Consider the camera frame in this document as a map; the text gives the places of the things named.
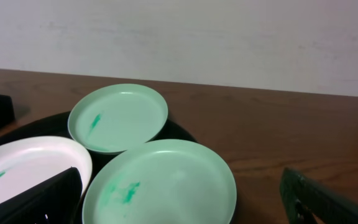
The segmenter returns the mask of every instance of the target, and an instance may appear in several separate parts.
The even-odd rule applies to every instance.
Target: black tray
[[[67,130],[67,120],[69,114],[70,111],[49,116],[47,118],[43,118],[38,121],[34,121],[33,123],[27,124],[10,133],[7,133],[4,136],[0,137],[0,146],[16,140],[30,138],[30,137],[37,137],[37,136],[61,136],[71,139],[71,136]],[[188,133],[186,130],[181,128],[179,125],[175,124],[173,121],[170,121],[169,119],[167,120],[161,132],[155,137],[154,140],[160,140],[160,139],[181,139],[181,140],[196,142],[196,140],[191,136],[190,133]],[[89,151],[89,154],[91,155],[92,163],[93,163],[92,176],[90,180],[91,182],[95,177],[95,175],[111,159],[113,159],[116,156],[97,154],[92,151]],[[75,223],[82,222],[81,221],[82,203],[83,201],[80,202],[80,206],[78,207]]]

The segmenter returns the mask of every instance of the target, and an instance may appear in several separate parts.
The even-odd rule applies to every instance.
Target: green plate
[[[97,174],[83,224],[228,224],[236,198],[233,174],[215,152],[189,141],[152,141]]]
[[[68,130],[91,151],[118,154],[153,139],[167,117],[167,103],[155,90],[119,84],[80,100],[70,113]]]

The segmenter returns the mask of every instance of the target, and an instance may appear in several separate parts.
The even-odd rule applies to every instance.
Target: plate
[[[228,165],[200,144],[166,139],[110,161],[92,181],[83,224],[228,224],[236,206]]]
[[[80,100],[70,113],[68,130],[89,150],[119,154],[153,139],[167,118],[167,103],[155,90],[119,84]]]
[[[92,161],[89,152],[77,142],[43,136],[0,146],[0,203],[70,167],[78,169],[84,194],[91,178]]]

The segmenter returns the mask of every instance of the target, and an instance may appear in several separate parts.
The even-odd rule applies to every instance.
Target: brown wooden surface
[[[234,223],[288,223],[278,191],[285,166],[358,203],[356,97],[0,70],[0,94],[12,96],[17,117],[0,136],[116,83],[159,91],[173,120],[229,164]]]

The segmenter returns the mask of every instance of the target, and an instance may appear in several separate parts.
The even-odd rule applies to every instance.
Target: wall
[[[358,0],[0,0],[0,68],[358,96]]]

